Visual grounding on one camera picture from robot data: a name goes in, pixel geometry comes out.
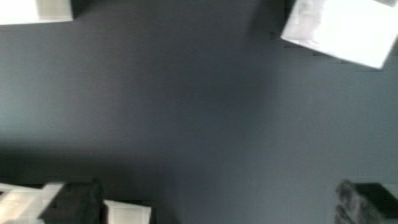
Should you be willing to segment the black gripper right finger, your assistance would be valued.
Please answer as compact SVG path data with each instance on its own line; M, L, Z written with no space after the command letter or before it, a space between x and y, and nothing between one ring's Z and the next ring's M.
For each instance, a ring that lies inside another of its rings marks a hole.
M342 180L335 196L334 224L398 224L398 197L380 183Z

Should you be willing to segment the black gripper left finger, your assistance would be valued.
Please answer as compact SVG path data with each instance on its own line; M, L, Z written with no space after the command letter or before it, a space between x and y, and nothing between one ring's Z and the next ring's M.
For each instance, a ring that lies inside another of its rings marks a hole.
M97 180L69 182L39 214L44 224L106 224L103 185Z

